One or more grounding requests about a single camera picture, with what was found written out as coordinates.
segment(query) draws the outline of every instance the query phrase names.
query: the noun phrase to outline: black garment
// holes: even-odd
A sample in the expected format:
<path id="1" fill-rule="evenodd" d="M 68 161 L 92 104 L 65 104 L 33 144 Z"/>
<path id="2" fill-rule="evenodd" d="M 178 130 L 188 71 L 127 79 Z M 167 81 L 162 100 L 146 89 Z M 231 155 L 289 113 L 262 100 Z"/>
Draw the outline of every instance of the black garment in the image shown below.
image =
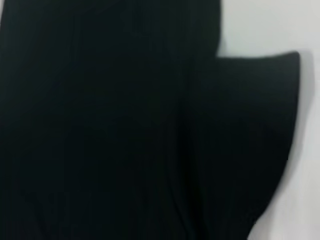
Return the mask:
<path id="1" fill-rule="evenodd" d="M 299 54 L 218 59 L 219 39 L 218 0 L 6 0 L 1 239 L 246 239 Z"/>

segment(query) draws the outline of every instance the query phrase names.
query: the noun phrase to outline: white surface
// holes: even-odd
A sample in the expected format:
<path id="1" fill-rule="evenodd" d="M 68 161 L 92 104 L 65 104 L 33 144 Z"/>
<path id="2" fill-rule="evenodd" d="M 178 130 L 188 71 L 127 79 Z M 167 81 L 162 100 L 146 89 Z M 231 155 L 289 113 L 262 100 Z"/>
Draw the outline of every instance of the white surface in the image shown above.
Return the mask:
<path id="1" fill-rule="evenodd" d="M 250 240 L 320 240 L 320 1 L 223 0 L 221 56 L 301 52 L 298 122 L 277 194 Z"/>

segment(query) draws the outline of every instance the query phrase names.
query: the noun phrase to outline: black cloth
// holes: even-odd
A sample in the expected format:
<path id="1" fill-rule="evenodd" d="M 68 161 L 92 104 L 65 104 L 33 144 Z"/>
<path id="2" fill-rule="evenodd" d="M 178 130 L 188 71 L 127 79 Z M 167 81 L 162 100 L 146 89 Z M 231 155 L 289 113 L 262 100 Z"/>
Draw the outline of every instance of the black cloth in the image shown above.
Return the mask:
<path id="1" fill-rule="evenodd" d="M 217 58 L 220 5 L 5 1 L 0 239 L 247 238 L 288 159 L 300 58 Z"/>

